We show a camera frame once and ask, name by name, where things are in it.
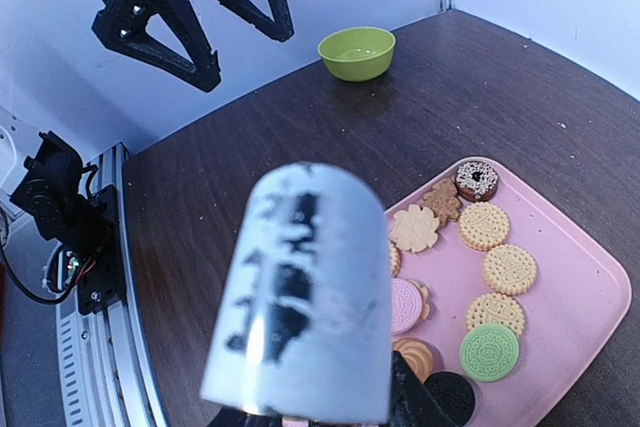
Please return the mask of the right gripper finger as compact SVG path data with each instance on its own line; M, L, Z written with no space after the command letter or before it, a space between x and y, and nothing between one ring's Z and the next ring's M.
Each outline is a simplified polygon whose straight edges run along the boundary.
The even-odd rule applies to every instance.
M390 426L454 426L397 351L391 380Z

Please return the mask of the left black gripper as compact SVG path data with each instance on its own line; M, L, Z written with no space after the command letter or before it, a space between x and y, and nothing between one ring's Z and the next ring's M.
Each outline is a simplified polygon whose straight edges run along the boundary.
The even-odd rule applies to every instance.
M189 0L102 1L92 31L104 47L203 92L221 82L218 54ZM294 35L288 0L217 1L271 40L286 42Z

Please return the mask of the swirl butter cookie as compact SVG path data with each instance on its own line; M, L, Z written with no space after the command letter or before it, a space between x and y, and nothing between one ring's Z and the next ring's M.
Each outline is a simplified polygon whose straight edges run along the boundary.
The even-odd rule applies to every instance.
M417 338L401 338L392 342L421 383L433 373L434 358L428 345Z

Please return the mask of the metal serving tongs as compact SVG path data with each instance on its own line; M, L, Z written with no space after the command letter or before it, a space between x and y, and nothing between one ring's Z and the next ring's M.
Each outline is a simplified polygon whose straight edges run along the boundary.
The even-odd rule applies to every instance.
M391 397L387 223L373 190L297 162L249 194L202 399L258 415L383 424Z

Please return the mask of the black sandwich cookie upper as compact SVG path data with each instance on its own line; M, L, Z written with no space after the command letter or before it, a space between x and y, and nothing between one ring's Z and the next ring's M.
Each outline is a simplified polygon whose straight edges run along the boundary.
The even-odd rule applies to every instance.
M425 381L426 390L454 426L465 426L474 414L476 396L471 383L449 371L432 374Z

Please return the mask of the green sandwich cookie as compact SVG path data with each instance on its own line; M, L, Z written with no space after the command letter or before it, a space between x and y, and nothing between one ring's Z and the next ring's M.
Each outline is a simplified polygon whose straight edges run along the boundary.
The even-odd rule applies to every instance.
M459 349L464 372L479 382L495 382L506 377L519 360L517 336L499 324L481 325L466 334Z

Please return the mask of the pink sandwich cookie upper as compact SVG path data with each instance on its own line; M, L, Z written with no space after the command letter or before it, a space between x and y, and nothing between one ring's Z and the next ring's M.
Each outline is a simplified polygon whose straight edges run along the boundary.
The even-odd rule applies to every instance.
M391 280L391 333L396 336L408 332L419 321L422 297L416 286L401 278Z

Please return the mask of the beige round biscuit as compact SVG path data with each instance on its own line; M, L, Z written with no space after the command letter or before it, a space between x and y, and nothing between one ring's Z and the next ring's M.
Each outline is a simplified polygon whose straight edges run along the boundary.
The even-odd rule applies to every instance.
M517 245L500 245L484 258L482 276L494 291L509 296L520 295L534 285L537 263L528 251Z
M488 324L499 324L521 337L526 327L526 316L520 303L513 297L491 292L474 299L465 314L468 332Z
M508 240L510 219L499 206L489 202L478 202L468 205L460 214L458 232L468 247L490 251Z

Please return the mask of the pink plastic tray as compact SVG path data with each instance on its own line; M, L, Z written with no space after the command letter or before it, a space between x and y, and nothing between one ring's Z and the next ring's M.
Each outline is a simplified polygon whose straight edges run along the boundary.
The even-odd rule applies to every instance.
M516 300L525 314L518 363L504 379L473 384L472 426L535 426L589 367L629 310L631 282L623 266L581 227L496 160L493 203L510 219L509 243L538 267L532 288ZM490 288L484 253L466 246L456 223L437 243L401 255L399 275L429 291L429 316L409 336L429 345L436 370L462 374L465 314Z

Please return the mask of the green plastic bowl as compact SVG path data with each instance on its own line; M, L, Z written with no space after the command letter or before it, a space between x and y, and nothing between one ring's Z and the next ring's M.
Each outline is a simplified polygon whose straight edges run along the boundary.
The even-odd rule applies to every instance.
M339 80L366 82L383 75L391 66L395 35L377 27L355 27L335 32L317 47L325 67Z

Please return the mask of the beige flower cookie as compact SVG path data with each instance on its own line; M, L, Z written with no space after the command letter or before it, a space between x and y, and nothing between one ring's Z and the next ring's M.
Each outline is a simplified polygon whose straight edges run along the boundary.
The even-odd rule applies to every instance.
M436 244L438 228L439 219L430 208L411 204L393 215L390 239L403 251L419 253Z

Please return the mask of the beige round biscuit top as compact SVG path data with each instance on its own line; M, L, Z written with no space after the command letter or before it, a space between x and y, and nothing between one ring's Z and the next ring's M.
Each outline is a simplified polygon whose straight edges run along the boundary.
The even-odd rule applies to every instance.
M468 205L460 214L458 232L468 247L490 251L508 240L510 219L499 206L489 202L478 202Z

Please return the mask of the brown tree cookie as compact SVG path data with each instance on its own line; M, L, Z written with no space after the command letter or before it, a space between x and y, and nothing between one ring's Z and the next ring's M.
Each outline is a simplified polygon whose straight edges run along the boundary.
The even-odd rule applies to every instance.
M436 182L422 196L421 205L434 213L439 221L439 228L444 228L449 221L457 221L462 206L457 187L450 178Z

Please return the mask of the chocolate sprinkle donut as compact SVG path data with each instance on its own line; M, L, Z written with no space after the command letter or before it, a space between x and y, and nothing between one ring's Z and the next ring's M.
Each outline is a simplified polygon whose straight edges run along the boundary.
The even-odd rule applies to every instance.
M469 202L487 202L498 189L500 177L483 161L468 161L458 166L454 183L458 194Z

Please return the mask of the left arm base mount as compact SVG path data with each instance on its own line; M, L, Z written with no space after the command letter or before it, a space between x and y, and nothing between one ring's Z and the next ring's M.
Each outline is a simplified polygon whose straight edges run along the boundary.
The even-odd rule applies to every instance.
M9 200L33 218L43 239L58 242L44 275L51 296L26 287L5 252L1 265L30 300L54 306L75 294L81 315L96 314L126 299L116 165L105 156L83 162L52 131L39 137L40 147L24 160L26 174Z

